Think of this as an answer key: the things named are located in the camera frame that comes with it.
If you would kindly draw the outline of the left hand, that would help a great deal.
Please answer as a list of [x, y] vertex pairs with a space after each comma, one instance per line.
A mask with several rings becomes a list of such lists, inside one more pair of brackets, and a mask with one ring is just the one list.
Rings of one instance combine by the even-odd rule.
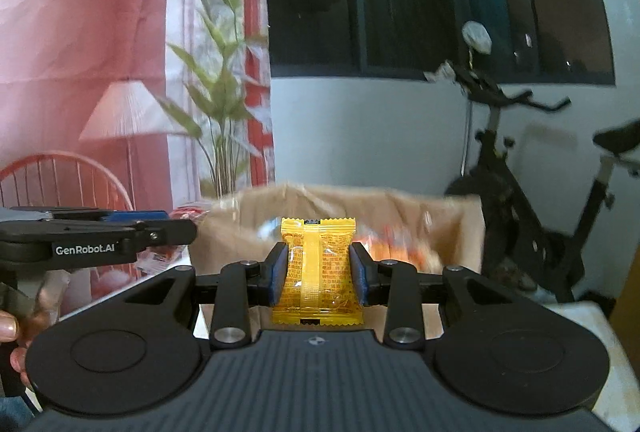
[[26, 354], [35, 337], [53, 326], [61, 316], [63, 299], [70, 284], [66, 270], [44, 274], [34, 307], [26, 317], [1, 311], [1, 381], [31, 388], [26, 370]]

